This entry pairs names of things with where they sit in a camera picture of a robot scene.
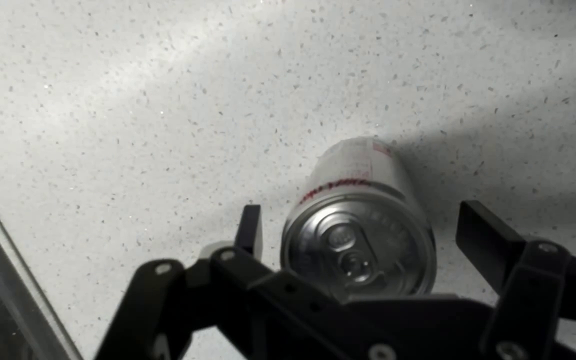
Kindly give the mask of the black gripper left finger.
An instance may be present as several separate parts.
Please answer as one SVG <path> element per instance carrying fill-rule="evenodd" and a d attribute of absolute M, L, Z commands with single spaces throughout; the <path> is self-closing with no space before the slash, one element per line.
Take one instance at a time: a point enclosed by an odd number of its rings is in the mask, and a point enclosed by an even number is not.
<path fill-rule="evenodd" d="M 200 329 L 215 328 L 245 360 L 340 360 L 314 326 L 325 299 L 254 258 L 262 207 L 242 210 L 231 241 L 190 268 L 142 264 L 120 299 L 93 360 L 184 360 Z"/>

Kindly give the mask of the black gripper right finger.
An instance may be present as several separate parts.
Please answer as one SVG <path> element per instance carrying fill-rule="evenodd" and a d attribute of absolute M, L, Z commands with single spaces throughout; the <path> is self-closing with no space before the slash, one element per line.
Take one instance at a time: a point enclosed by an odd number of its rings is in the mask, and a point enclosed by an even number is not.
<path fill-rule="evenodd" d="M 456 243 L 498 294 L 479 340 L 487 360 L 576 360 L 555 340 L 576 321 L 576 256 L 549 240 L 525 240 L 477 199 L 458 210 Z"/>

